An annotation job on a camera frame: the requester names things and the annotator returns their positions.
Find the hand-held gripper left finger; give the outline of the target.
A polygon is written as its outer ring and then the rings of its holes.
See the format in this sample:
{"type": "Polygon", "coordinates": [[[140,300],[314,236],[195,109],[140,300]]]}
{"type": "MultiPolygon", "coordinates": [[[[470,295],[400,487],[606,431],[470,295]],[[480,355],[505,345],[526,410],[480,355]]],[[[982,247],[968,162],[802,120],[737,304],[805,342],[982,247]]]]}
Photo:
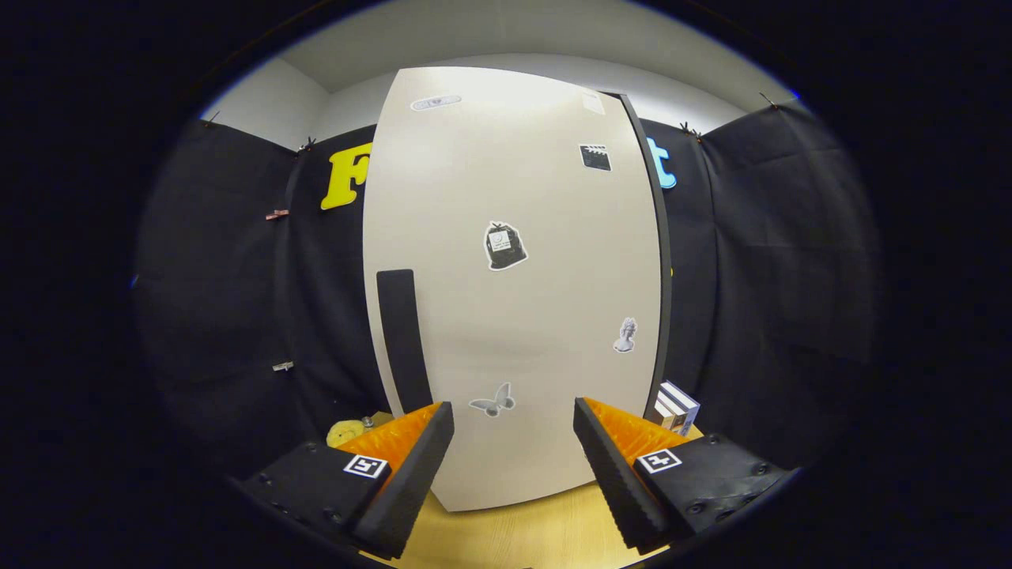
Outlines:
{"type": "Polygon", "coordinates": [[[306,442],[241,483],[243,497],[326,550],[400,558],[451,445],[449,402],[437,402],[339,446],[306,442]]]}

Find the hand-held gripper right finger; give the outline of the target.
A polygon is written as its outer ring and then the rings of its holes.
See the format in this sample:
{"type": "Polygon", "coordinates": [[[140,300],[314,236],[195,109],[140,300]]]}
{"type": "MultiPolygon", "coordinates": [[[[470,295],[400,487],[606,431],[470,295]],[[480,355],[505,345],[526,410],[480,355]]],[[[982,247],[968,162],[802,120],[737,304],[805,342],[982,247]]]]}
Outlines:
{"type": "Polygon", "coordinates": [[[686,437],[591,398],[572,430],[626,547],[683,553],[756,514],[794,480],[724,435],[686,437]]]}

